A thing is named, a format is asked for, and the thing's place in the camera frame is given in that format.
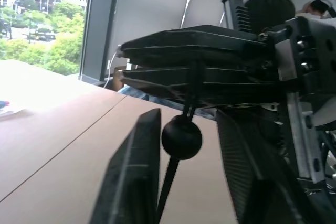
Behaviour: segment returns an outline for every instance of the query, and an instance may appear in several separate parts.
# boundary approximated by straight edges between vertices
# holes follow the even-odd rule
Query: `person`
[[[249,10],[251,29],[255,34],[261,33],[267,27],[283,24],[295,16],[295,6],[292,0],[247,0],[245,7]],[[125,86],[118,92],[178,110],[183,110],[184,106],[183,104],[153,97],[130,86]],[[195,114],[207,119],[214,119],[214,110],[196,109]]]
[[[245,7],[249,11],[251,28],[255,34],[295,17],[292,0],[247,0]]]
[[[302,10],[297,12],[297,16],[303,16],[306,18],[323,19],[330,5],[323,0],[314,0],[304,4]]]

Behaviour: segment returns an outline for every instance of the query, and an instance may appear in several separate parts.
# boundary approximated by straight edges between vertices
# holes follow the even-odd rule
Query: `white cable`
[[[118,52],[119,47],[120,47],[120,45],[118,45],[118,48],[117,48],[117,50],[115,51],[115,53],[114,53],[114,55],[112,56],[112,59],[111,59],[111,61],[110,61],[110,64],[109,64],[109,74],[107,75],[107,81],[106,81],[106,83],[105,83],[105,85],[104,85],[103,88],[106,88],[107,84],[109,83],[109,80],[110,80],[110,74],[111,74],[111,66],[112,66],[112,62],[113,62],[115,56],[117,55],[117,52]]]

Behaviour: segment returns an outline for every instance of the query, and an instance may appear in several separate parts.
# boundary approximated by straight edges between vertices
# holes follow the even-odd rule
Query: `glass window pane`
[[[0,60],[79,73],[88,0],[0,0]]]

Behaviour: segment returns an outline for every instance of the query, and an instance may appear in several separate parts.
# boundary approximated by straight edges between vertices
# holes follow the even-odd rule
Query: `blue object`
[[[150,102],[154,102],[169,108],[173,108],[173,109],[177,109],[177,110],[183,110],[183,106],[182,104],[176,103],[176,102],[172,102],[172,101],[168,101],[165,99],[161,99],[161,98],[157,98],[154,97],[152,95],[148,95],[140,90],[137,90],[135,88],[132,88],[130,86],[125,86],[123,87],[121,90],[118,91],[118,93],[121,94],[125,94],[125,95],[129,95],[132,97],[136,97],[142,100],[146,100],[146,101],[150,101]],[[195,111],[195,115],[201,116],[203,118],[207,118],[210,120],[214,120],[214,115],[210,114],[208,111],[204,111],[203,109],[196,109]]]
[[[6,101],[0,101],[0,109],[6,107],[9,105],[9,102],[6,102]]]

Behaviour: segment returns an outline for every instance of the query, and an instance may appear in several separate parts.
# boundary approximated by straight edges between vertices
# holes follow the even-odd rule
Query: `dark hair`
[[[327,5],[325,2],[321,0],[314,0],[313,2],[310,3],[310,7],[313,10],[320,12],[321,14],[329,10],[329,5]]]
[[[248,0],[252,31],[256,34],[269,26],[283,24],[294,18],[295,6],[292,0]]]

